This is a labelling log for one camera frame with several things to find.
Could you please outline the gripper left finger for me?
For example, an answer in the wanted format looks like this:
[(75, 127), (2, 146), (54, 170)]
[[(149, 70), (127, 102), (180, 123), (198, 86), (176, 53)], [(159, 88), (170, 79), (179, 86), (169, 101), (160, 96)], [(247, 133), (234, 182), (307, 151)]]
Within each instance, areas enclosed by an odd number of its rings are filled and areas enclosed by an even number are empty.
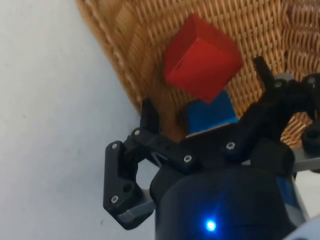
[[(148, 160), (159, 171), (148, 189), (137, 183), (138, 164)], [(142, 224), (178, 180), (200, 169), (190, 150), (160, 133), (160, 117), (150, 99), (141, 104), (139, 127), (124, 142), (105, 149), (103, 208), (126, 230)]]

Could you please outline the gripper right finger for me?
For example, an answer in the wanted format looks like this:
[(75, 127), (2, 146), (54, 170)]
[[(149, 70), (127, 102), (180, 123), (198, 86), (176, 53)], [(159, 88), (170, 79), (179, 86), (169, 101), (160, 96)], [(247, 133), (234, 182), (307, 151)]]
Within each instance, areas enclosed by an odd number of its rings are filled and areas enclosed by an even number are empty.
[(280, 138), (291, 117), (306, 112), (312, 123), (301, 134), (302, 151), (310, 159), (320, 157), (320, 74), (311, 73), (302, 81), (275, 78), (263, 57), (253, 63), (265, 91), (235, 125), (222, 156), (229, 164), (250, 160), (279, 175), (294, 173), (296, 158)]

